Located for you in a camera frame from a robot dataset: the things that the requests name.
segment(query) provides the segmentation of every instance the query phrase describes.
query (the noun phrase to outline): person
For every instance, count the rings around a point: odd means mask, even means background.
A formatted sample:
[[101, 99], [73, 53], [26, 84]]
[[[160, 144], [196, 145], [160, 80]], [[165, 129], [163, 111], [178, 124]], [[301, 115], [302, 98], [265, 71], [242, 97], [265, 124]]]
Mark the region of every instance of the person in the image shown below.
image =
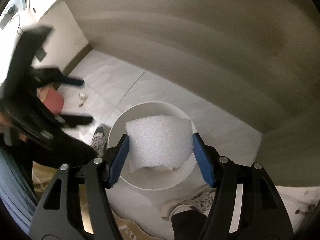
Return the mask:
[[170, 220], [175, 240], [197, 240], [207, 220], [216, 190], [207, 184], [193, 196], [171, 200], [162, 205], [163, 220]]
[[[0, 133], [10, 121], [0, 113]], [[38, 201], [32, 182], [33, 161], [52, 168], [68, 163], [72, 167], [86, 165], [107, 148], [109, 128], [101, 124], [96, 129], [91, 146], [79, 145], [75, 138], [62, 134], [60, 141], [69, 154], [50, 152], [20, 135], [21, 142], [8, 146], [0, 134], [0, 198], [18, 226], [28, 234]]]

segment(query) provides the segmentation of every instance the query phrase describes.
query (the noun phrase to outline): white floor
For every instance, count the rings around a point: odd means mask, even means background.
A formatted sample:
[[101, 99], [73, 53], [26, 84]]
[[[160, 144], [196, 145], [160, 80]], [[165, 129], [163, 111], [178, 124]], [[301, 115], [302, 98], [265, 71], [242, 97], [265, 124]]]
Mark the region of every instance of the white floor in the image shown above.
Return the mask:
[[[130, 107], [148, 101], [164, 101], [182, 109], [193, 120], [204, 142], [214, 146], [220, 155], [242, 165], [251, 165], [255, 159], [261, 140], [257, 130], [188, 90], [137, 66], [93, 50], [71, 76], [82, 77], [86, 85], [82, 89], [59, 88], [65, 98], [63, 110], [91, 114], [96, 124], [68, 133], [88, 144], [99, 123], [112, 127]], [[79, 93], [89, 96], [82, 107], [79, 107]], [[152, 236], [171, 240], [173, 231], [170, 222], [161, 219], [161, 205], [167, 200], [190, 196], [203, 184], [199, 167], [196, 166], [186, 180], [167, 190], [138, 190], [120, 179], [112, 189], [107, 190], [107, 194], [119, 216], [134, 220]], [[297, 221], [297, 215], [292, 216], [297, 202], [292, 205], [293, 200], [288, 201], [286, 206], [291, 208], [289, 215]], [[237, 205], [235, 213], [240, 213], [240, 207], [241, 204]]]

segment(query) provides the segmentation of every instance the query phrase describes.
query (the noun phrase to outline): ridged blue pad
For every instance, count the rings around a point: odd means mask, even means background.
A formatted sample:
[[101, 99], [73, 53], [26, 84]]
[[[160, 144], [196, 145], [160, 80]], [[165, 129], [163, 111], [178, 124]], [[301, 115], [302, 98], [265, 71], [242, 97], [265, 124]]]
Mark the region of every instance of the ridged blue pad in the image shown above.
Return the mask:
[[118, 179], [120, 177], [120, 174], [128, 153], [129, 153], [129, 136], [127, 135], [123, 143], [121, 144], [118, 152], [116, 153], [116, 156], [112, 161], [112, 164], [110, 165], [110, 170], [109, 170], [110, 175], [108, 179], [108, 183], [110, 187], [113, 187], [113, 185], [118, 182]]
[[193, 139], [193, 153], [196, 157], [197, 163], [199, 165], [204, 182], [206, 182], [210, 187], [214, 185], [214, 177], [212, 172], [212, 165], [205, 153], [202, 142], [199, 140], [198, 136], [194, 134]]

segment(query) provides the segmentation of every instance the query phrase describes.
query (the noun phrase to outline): white foam sheet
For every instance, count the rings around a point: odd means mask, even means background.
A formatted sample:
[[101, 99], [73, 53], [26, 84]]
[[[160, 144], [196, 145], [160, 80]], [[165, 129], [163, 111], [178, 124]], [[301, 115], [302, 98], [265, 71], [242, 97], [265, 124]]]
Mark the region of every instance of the white foam sheet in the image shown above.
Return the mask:
[[126, 123], [130, 172], [143, 167], [178, 168], [193, 153], [191, 121], [149, 116]]

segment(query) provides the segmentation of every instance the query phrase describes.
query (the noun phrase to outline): shoe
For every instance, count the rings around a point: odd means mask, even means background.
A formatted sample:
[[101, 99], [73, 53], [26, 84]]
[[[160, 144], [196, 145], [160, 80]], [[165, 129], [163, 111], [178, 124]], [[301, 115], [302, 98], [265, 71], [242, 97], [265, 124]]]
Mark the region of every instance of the shoe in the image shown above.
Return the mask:
[[190, 207], [204, 213], [211, 208], [216, 189], [210, 188], [207, 184], [201, 186], [196, 193], [189, 198], [171, 200], [162, 205], [162, 220], [171, 220], [174, 213], [181, 207]]
[[103, 156], [104, 152], [107, 150], [108, 136], [110, 133], [110, 128], [105, 124], [100, 124], [92, 137], [91, 147], [97, 152], [99, 157]]

